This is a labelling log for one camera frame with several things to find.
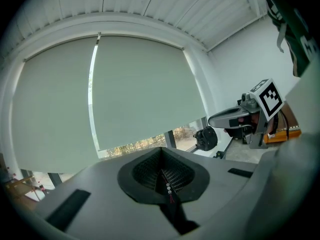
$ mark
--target window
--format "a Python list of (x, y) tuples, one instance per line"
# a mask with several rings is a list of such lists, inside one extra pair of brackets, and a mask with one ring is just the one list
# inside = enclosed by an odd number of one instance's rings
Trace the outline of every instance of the window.
[(45, 189), (53, 190), (55, 188), (53, 182), (51, 181), (49, 174), (46, 172), (33, 171), (32, 172), (36, 182), (35, 186), (43, 185)]
[(173, 130), (175, 145), (178, 150), (186, 151), (196, 145), (194, 134), (203, 129), (202, 120), (198, 119)]
[(100, 159), (105, 160), (113, 157), (123, 156), (135, 151), (145, 150), (156, 147), (166, 147), (166, 139), (164, 134), (160, 134), (155, 137), (139, 140), (135, 143), (131, 143), (124, 146), (118, 146), (112, 149), (107, 149), (98, 152)]
[(74, 173), (59, 173), (60, 179), (62, 182), (66, 182), (70, 178), (72, 178), (75, 174)]

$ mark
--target concrete floor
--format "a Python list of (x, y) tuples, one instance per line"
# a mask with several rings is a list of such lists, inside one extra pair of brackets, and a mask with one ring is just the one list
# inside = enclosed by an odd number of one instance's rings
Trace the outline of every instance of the concrete floor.
[(257, 164), (265, 152), (275, 151), (281, 144), (282, 142), (269, 143), (267, 144), (267, 149), (250, 149), (249, 145), (242, 144), (242, 140), (233, 139), (231, 145), (226, 151), (225, 159)]

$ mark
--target cable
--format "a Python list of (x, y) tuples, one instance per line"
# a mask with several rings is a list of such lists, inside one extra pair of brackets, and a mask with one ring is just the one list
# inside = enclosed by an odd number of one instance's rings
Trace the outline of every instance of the cable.
[(282, 110), (279, 110), (282, 118), (283, 118), (283, 121), (284, 121), (284, 124), (285, 124), (285, 129), (286, 129), (286, 140), (288, 141), (289, 140), (289, 124), (288, 124), (288, 120), (287, 120), (287, 117), (285, 116), (285, 114), (282, 112)]

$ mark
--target black tape strip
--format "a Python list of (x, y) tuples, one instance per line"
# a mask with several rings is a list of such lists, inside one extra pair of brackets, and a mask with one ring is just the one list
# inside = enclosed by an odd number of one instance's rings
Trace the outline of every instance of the black tape strip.
[(65, 231), (91, 193), (75, 190), (47, 219), (55, 228)]
[(230, 170), (228, 170), (228, 173), (243, 176), (246, 178), (250, 178), (253, 174), (252, 171), (241, 170), (241, 169), (237, 169), (237, 168), (231, 168)]

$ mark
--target white corrugated ceiling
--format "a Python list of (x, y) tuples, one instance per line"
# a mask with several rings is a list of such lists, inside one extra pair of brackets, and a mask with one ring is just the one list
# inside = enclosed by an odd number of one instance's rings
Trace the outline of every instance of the white corrugated ceiling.
[(3, 37), (4, 59), (35, 32), (77, 15), (137, 14), (172, 25), (208, 50), (267, 13), (265, 0), (27, 0)]

